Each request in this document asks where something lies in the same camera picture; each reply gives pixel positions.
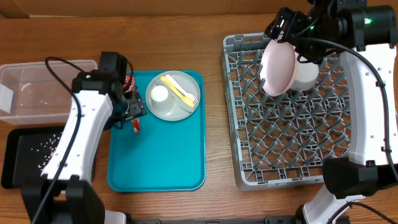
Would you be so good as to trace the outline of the red sauce sachet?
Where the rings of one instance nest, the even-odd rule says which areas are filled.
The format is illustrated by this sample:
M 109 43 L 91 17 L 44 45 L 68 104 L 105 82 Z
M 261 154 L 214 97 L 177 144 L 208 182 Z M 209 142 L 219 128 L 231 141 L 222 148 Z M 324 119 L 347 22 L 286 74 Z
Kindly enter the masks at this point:
M 132 127 L 134 129 L 134 133 L 135 134 L 139 134 L 140 132 L 140 125 L 139 125 L 139 119 L 138 118 L 134 118 L 132 121 Z

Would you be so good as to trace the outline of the grey bowl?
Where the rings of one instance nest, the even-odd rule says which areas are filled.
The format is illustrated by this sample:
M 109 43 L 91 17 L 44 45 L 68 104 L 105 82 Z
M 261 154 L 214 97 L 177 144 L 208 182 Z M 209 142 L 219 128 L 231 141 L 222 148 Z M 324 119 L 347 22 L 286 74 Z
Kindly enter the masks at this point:
M 319 74 L 319 66 L 314 63 L 295 61 L 294 81 L 290 87 L 295 91 L 307 91 L 315 86 Z

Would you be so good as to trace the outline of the red snack wrapper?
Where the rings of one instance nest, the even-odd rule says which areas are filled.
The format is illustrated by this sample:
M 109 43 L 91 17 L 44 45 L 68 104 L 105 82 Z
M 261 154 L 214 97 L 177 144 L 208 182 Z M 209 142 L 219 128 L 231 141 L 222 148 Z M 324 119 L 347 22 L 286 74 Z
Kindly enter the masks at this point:
M 124 84 L 124 91 L 125 92 L 136 92 L 136 81 L 133 74 L 127 74 L 126 80 Z

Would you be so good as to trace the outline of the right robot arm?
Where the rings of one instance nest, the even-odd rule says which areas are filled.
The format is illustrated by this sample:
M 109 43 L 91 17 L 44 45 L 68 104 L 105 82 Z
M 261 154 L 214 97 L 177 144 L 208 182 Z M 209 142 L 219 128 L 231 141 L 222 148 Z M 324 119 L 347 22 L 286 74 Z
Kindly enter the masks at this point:
M 292 223 L 346 223 L 348 208 L 397 185 L 396 12 L 366 1 L 312 1 L 308 13 L 281 8 L 264 33 L 270 42 L 261 78 L 270 96 L 292 86 L 298 64 L 340 56 L 349 92 L 348 156 L 324 161 L 323 186 Z

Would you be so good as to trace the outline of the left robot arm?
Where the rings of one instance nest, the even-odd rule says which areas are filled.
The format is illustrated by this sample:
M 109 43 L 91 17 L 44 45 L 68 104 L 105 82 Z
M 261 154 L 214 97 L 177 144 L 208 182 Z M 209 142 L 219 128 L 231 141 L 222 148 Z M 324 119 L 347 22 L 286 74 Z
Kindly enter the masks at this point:
M 57 148 L 40 179 L 21 188 L 31 223 L 132 223 L 130 214 L 105 209 L 91 186 L 101 134 L 145 116 L 143 100 L 131 83 L 132 63 L 117 52 L 102 52 L 99 67 L 78 68 L 70 86 L 70 114 Z

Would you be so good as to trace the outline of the white paper cup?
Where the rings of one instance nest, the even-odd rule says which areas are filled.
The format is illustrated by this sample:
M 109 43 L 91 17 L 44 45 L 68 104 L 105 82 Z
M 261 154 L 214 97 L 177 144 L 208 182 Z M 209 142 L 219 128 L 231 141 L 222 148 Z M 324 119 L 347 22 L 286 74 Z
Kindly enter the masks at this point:
M 153 109 L 158 114 L 166 114 L 172 111 L 174 99 L 168 89 L 161 85 L 156 85 L 150 92 Z

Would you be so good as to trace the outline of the white plastic fork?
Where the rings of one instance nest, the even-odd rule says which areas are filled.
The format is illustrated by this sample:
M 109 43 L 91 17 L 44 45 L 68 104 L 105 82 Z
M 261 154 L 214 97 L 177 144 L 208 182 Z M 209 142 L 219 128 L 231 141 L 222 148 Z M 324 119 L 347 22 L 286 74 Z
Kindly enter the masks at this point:
M 181 87 L 172 76 L 166 75 L 165 77 L 184 97 L 190 98 L 194 106 L 198 106 L 199 100 L 193 94 L 187 92 L 183 87 Z

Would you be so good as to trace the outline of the pink round plate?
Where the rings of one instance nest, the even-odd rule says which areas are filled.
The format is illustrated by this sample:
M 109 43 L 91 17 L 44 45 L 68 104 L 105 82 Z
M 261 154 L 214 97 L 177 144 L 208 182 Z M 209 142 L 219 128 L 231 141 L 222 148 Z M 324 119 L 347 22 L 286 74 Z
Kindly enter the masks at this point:
M 270 40 L 261 59 L 260 78 L 265 80 L 264 91 L 270 96 L 285 93 L 295 80 L 295 49 L 290 43 Z

